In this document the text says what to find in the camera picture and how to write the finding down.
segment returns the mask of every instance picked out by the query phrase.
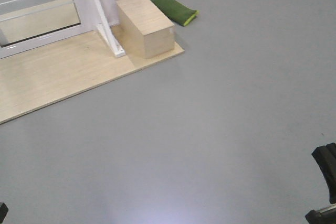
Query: glass panel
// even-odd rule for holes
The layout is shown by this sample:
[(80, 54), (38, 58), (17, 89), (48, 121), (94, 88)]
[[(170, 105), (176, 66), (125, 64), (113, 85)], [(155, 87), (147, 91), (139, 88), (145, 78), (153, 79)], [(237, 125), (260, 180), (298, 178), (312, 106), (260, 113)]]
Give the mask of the glass panel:
[(73, 0), (0, 0), (0, 45), (80, 24)]

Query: gray vinyl flooring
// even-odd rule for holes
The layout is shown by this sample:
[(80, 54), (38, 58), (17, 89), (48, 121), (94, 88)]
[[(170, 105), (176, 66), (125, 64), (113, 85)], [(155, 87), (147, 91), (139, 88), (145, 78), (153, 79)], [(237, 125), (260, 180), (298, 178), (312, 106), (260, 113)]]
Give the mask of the gray vinyl flooring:
[(336, 0), (179, 0), (185, 54), (0, 125), (4, 224), (306, 223)]

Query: wooden platform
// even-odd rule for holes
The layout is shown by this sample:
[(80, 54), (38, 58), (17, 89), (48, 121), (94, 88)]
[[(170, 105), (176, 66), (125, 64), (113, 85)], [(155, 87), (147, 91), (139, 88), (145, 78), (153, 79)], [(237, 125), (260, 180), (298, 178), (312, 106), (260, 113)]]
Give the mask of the wooden platform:
[[(131, 44), (120, 30), (113, 33)], [(97, 32), (91, 31), (21, 54), (0, 59), (0, 123), (134, 73), (183, 52), (151, 59), (128, 54), (115, 58)]]

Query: wooden box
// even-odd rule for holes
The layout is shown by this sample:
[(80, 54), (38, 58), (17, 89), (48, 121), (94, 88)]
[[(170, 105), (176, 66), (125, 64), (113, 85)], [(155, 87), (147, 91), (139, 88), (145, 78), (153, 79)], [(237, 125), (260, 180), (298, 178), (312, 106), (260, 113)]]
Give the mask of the wooden box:
[(117, 7), (124, 36), (138, 56), (152, 58), (174, 49), (174, 24), (150, 0), (119, 0)]

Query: green cushion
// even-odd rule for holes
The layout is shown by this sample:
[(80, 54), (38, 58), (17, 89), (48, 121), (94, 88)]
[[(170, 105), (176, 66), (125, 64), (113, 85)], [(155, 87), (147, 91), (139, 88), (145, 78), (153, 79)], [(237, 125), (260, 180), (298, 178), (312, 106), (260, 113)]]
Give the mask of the green cushion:
[(169, 19), (181, 26), (188, 25), (195, 19), (198, 10), (191, 10), (176, 0), (151, 0)]

